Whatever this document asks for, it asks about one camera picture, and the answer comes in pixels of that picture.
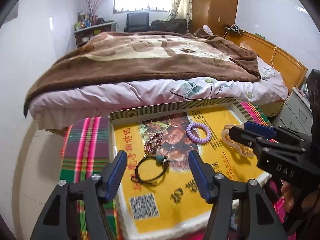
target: purple coil hair tie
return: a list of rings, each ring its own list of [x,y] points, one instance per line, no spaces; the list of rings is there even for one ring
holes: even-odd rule
[[[201,139],[201,138],[194,136],[191,132],[191,129],[193,129],[193,128],[201,128],[202,130],[205,131],[205,133],[207,134],[207,137],[205,139]],[[205,124],[199,123],[199,122],[193,122],[193,123],[189,124],[187,126],[186,133],[187,133],[189,139],[192,142],[197,143],[197,144],[205,144],[208,141],[210,141],[210,139],[211,139],[210,129]]]

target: pile of dark clothes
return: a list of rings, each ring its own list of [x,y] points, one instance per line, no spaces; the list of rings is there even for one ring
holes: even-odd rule
[[[186,19],[171,19],[170,21],[155,20],[151,23],[150,31],[172,32],[185,35],[187,33]]]

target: human hand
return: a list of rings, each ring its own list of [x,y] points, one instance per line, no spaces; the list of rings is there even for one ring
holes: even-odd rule
[[[320,188],[312,193],[310,193],[302,202],[301,207],[312,208],[317,201]],[[281,193],[284,194],[284,209],[286,212],[290,212],[294,206],[294,198],[292,196],[292,186],[288,182],[284,182],[281,188]],[[320,212],[320,201],[317,201],[317,204],[314,208],[314,213]]]

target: black hair tie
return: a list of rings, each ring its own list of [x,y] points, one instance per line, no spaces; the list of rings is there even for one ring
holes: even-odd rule
[[[163,170],[162,172],[154,177],[153,179],[146,179],[146,180],[143,180],[140,178],[140,175],[139,175],[139,167],[140,165],[145,162],[146,160],[155,160],[156,162],[159,163],[161,157],[163,157],[162,159],[162,167],[163,167]],[[152,182],[153,180],[156,180],[156,179],[159,179],[161,176],[163,176],[165,174],[165,172],[167,171],[169,167],[169,160],[167,157],[165,156],[160,156],[158,155],[157,157],[156,156],[149,156],[149,157],[146,157],[146,158],[143,158],[141,161],[139,161],[138,165],[136,166],[136,169],[135,169],[135,175],[134,176],[131,176],[131,181],[132,182],[135,182],[135,183],[140,183],[140,184],[149,184],[149,185],[152,185],[152,186],[156,186],[157,185],[157,182]]]

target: window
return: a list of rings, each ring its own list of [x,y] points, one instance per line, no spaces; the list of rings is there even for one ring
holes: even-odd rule
[[[113,13],[134,11],[170,12],[171,0],[114,0]]]

